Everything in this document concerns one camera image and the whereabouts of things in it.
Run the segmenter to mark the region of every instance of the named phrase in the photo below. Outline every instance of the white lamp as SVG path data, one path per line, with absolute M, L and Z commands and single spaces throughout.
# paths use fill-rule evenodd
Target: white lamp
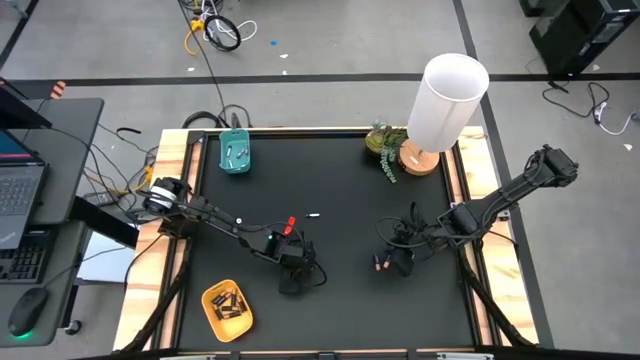
M 489 88 L 489 74 L 475 59 L 443 54 L 427 64 L 409 116 L 400 160 L 407 172 L 429 174 L 439 153 L 451 148 Z

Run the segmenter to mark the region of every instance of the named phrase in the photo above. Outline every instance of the computer mouse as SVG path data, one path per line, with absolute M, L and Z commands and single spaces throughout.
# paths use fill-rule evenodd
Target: computer mouse
M 27 290 L 11 310 L 9 332 L 13 336 L 22 336 L 31 331 L 38 322 L 48 297 L 49 291 L 45 288 Z

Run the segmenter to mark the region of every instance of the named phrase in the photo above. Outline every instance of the wooden frame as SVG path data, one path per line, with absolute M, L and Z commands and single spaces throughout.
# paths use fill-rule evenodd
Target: wooden frame
M 334 127 L 325 128 L 281 128 L 278 130 L 331 130 Z M 202 129 L 206 131 L 219 131 L 220 129 Z M 269 128 L 257 128 L 252 131 L 272 131 Z M 185 152 L 187 151 L 187 138 L 189 131 L 196 130 L 164 130 L 158 148 L 158 156 L 153 171 L 154 180 L 156 177 L 180 178 Z M 469 126 L 464 129 L 459 138 L 460 155 L 466 174 L 466 181 L 471 198 L 481 198 L 489 194 L 498 187 L 497 179 L 493 171 L 491 154 L 487 145 L 483 128 L 479 126 Z M 200 159 L 200 146 L 193 147 L 188 182 L 195 187 L 195 177 Z M 447 159 L 453 160 L 453 152 L 447 152 Z M 458 172 L 454 161 L 449 161 L 450 178 L 454 187 L 456 202 L 464 201 L 462 185 L 458 178 Z M 146 224 L 140 231 L 136 254 L 146 249 L 149 244 L 157 238 L 157 228 L 159 222 Z M 511 237 L 509 222 L 496 222 L 492 231 Z M 173 276 L 175 276 L 180 262 L 184 242 L 176 245 L 176 257 L 173 263 Z M 140 257 L 131 268 L 129 275 L 129 285 L 125 293 L 124 304 L 120 316 L 120 323 L 114 341 L 114 350 L 126 346 L 142 327 L 149 315 L 155 308 L 162 284 L 163 269 L 169 251 L 169 240 L 160 238 L 144 256 Z M 496 235 L 487 234 L 484 237 L 484 248 L 482 250 L 486 272 L 492 295 L 496 303 L 503 310 L 509 320 L 518 328 L 524 337 L 532 342 L 537 341 L 537 333 L 533 316 L 531 314 L 529 301 L 527 298 L 519 262 L 512 244 Z M 469 260 L 475 267 L 472 250 L 468 247 L 467 254 Z M 483 344 L 491 344 L 490 325 L 486 316 L 484 306 L 475 296 L 475 307 L 478 314 L 478 322 L 481 329 Z M 171 347 L 171 337 L 173 323 L 176 316 L 176 300 L 167 310 L 163 321 L 163 332 L 160 339 L 160 348 Z M 504 344 L 508 341 L 502 335 Z M 433 349 L 420 349 L 419 351 L 433 351 Z

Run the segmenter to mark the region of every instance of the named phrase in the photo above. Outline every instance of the keyboard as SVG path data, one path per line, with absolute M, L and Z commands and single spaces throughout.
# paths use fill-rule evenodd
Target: keyboard
M 0 284 L 37 284 L 42 281 L 54 235 L 48 230 L 25 233 L 20 247 L 0 250 Z
M 0 177 L 0 216 L 26 215 L 39 177 Z

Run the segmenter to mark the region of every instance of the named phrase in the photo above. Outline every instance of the lamp shade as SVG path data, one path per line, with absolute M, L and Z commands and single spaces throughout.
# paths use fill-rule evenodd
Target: lamp shade
M 409 140 L 431 153 L 451 148 L 488 88 L 489 74 L 475 59 L 461 54 L 431 59 L 409 117 Z

